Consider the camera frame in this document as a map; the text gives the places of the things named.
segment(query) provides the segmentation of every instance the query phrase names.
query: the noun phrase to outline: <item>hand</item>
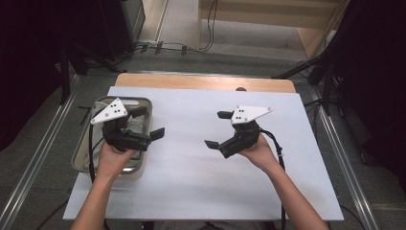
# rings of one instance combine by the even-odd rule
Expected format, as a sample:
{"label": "hand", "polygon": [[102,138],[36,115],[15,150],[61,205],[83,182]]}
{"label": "hand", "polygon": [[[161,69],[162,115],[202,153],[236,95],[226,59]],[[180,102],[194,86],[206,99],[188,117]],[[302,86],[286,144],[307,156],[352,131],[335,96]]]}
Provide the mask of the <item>hand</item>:
{"label": "hand", "polygon": [[262,134],[259,135],[259,139],[255,145],[250,149],[243,150],[240,154],[247,157],[251,163],[263,171],[267,167],[273,167],[275,164],[279,165],[273,151]]}
{"label": "hand", "polygon": [[116,150],[105,141],[101,145],[99,166],[96,177],[116,179],[123,171],[125,164],[136,150],[127,149],[125,152]]}

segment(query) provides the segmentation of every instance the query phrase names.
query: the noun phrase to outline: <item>human arm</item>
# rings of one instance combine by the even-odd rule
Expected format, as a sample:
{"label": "human arm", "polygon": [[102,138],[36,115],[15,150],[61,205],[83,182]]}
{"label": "human arm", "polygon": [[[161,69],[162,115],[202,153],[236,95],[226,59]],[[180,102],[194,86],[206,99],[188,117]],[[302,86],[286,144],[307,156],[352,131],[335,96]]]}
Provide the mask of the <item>human arm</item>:
{"label": "human arm", "polygon": [[102,229],[105,209],[113,182],[123,171],[125,164],[134,152],[131,149],[119,152],[114,147],[103,142],[96,179],[71,229]]}
{"label": "human arm", "polygon": [[283,170],[262,135],[252,148],[245,149],[240,154],[247,157],[271,179],[295,229],[328,229],[319,214]]}

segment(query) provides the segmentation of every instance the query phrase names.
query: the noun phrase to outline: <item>wooden board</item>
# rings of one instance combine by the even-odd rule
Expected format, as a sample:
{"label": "wooden board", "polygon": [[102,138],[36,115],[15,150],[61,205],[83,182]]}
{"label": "wooden board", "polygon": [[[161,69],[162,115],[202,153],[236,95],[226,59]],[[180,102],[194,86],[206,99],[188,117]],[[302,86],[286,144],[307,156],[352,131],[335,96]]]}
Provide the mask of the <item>wooden board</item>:
{"label": "wooden board", "polygon": [[246,79],[231,76],[193,76],[175,74],[120,74],[116,86],[233,90],[244,87],[249,92],[295,93],[290,80]]}

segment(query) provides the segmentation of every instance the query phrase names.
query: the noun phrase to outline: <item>white table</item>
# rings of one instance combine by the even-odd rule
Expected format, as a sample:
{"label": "white table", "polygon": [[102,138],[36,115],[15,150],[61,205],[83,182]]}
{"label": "white table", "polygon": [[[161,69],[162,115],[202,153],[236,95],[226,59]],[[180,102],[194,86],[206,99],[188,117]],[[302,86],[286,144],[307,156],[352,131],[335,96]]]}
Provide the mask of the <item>white table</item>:
{"label": "white table", "polygon": [[[216,112],[238,104],[273,108],[257,121],[283,147],[287,173],[322,219],[343,219],[298,94],[112,87],[109,95],[149,98],[151,130],[165,127],[166,136],[149,147],[139,179],[116,181],[108,219],[280,219],[281,203],[267,176],[244,157],[224,159],[203,142],[233,135]],[[80,173],[65,219],[76,217],[90,186]]]}

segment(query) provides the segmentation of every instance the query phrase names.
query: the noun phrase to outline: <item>forearm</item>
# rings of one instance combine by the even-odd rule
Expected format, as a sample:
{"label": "forearm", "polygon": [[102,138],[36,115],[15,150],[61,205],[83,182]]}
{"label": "forearm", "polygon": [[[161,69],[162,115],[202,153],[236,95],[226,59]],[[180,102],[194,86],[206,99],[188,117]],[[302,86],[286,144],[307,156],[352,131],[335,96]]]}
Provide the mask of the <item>forearm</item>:
{"label": "forearm", "polygon": [[326,224],[280,165],[264,169],[295,229],[327,229]]}
{"label": "forearm", "polygon": [[102,229],[113,181],[103,177],[96,178],[71,229]]}

